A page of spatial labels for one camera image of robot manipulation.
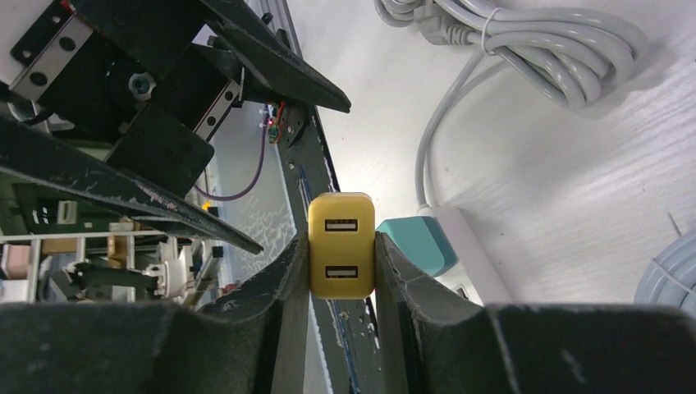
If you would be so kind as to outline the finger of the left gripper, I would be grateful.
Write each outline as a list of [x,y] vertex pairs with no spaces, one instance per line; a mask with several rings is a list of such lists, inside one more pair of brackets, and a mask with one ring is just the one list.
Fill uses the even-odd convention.
[[203,1],[207,23],[262,85],[284,98],[348,113],[351,102],[286,46],[244,1]]

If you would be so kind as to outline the teal adapter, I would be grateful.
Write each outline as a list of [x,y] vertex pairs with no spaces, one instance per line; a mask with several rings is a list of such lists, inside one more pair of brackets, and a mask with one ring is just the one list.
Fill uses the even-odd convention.
[[388,234],[402,254],[432,277],[452,268],[458,258],[439,222],[429,216],[391,218],[377,226]]

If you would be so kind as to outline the white power strip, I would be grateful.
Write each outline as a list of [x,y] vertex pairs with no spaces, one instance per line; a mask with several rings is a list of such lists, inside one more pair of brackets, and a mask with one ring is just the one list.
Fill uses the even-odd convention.
[[512,302],[510,292],[459,208],[424,204],[418,214],[437,220],[456,256],[456,263],[436,276],[441,284],[478,305]]

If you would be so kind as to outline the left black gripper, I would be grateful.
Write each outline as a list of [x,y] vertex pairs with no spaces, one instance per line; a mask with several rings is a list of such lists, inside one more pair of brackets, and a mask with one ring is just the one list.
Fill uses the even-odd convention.
[[210,139],[240,95],[240,64],[194,42],[211,18],[201,1],[2,2],[2,82],[110,143],[108,164],[136,176],[12,117],[1,118],[1,171],[171,236],[262,252],[176,196],[208,166]]

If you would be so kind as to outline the yellow adapter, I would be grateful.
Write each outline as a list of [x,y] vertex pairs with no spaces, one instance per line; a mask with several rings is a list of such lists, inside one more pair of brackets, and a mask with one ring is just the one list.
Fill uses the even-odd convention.
[[362,192],[322,193],[309,205],[309,289],[362,300],[375,288],[375,208]]

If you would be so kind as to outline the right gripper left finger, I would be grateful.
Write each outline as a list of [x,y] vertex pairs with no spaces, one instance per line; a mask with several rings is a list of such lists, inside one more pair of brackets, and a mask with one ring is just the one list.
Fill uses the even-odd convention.
[[4,393],[300,393],[309,242],[199,310],[170,302],[4,304]]

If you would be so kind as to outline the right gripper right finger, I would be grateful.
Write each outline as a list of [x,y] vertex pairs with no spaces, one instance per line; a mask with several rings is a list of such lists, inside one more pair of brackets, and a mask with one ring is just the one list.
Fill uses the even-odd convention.
[[484,306],[375,245],[388,393],[692,393],[695,321],[656,305]]

